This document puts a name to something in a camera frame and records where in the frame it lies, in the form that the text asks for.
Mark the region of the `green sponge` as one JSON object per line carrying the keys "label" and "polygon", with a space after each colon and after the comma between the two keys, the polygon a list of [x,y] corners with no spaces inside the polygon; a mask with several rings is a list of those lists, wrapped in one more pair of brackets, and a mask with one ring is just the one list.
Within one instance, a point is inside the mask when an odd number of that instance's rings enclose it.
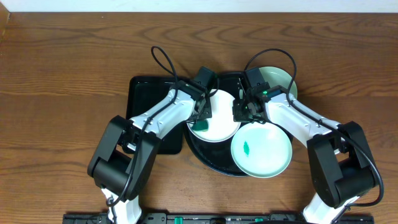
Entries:
{"label": "green sponge", "polygon": [[206,132],[209,129],[209,124],[207,120],[195,121],[191,127],[192,131],[196,132]]}

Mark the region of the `white plate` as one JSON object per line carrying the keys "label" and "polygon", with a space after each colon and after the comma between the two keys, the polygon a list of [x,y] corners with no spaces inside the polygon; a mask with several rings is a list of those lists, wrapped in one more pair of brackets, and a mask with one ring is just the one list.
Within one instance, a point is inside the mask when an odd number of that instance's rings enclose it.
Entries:
{"label": "white plate", "polygon": [[192,124],[188,123],[189,131],[197,138],[206,142],[221,142],[232,137],[239,129],[241,123],[233,119],[234,96],[230,93],[217,90],[210,98],[212,118],[206,119],[209,129],[206,132],[192,131]]}

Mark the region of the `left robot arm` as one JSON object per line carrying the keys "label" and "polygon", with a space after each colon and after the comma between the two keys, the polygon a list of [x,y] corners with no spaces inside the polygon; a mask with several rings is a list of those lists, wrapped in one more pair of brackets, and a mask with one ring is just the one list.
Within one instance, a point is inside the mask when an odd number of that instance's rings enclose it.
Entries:
{"label": "left robot arm", "polygon": [[146,185],[163,138],[188,120],[208,118],[213,86],[185,81],[139,116],[115,116],[107,125],[87,173],[106,196],[111,223],[137,223],[140,191]]}

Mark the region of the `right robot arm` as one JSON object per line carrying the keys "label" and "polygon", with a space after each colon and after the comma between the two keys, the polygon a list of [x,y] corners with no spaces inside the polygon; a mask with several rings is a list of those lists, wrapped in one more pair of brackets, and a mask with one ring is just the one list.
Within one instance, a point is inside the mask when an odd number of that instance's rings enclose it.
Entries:
{"label": "right robot arm", "polygon": [[248,175],[268,178],[284,171],[292,158],[290,137],[307,148],[315,195],[302,211],[303,221],[336,223],[361,196],[384,189],[359,124],[327,119],[288,89],[266,82],[248,85],[232,110],[244,126],[233,137],[231,153]]}

